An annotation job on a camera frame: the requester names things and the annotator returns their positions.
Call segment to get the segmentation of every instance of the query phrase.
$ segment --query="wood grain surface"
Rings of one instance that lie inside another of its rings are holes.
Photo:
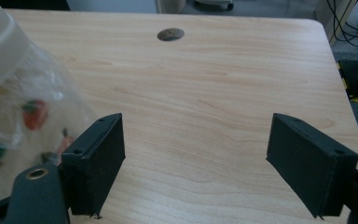
[[[120,112],[127,159],[102,219],[74,223],[345,223],[314,219],[266,161],[272,114],[358,153],[358,128],[315,21],[9,10],[99,116]],[[185,36],[157,39],[166,28]]]

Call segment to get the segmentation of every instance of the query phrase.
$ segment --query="transparent plastic bag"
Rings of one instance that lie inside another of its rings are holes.
[[[67,72],[35,44],[10,73],[0,86],[0,200],[21,171],[44,161],[59,164],[96,120]]]

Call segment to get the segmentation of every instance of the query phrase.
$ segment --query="wooden table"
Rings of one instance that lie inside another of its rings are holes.
[[[8,13],[64,63],[99,116],[123,113],[127,159],[103,219],[74,223],[322,222],[266,161],[274,112],[358,153],[358,128],[319,23]],[[157,39],[171,27],[185,36]],[[323,223],[345,223],[347,214]]]

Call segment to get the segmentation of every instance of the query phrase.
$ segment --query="plastic bag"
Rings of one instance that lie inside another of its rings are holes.
[[[59,164],[61,153],[96,120],[66,71],[35,44],[10,73],[0,86],[0,200],[23,170]]]

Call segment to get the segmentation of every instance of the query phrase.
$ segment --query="caster wheel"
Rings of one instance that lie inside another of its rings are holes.
[[[232,10],[232,8],[234,8],[234,3],[230,3],[230,4],[228,4],[228,6],[227,6],[227,10],[228,10],[228,11],[231,11],[231,10]]]

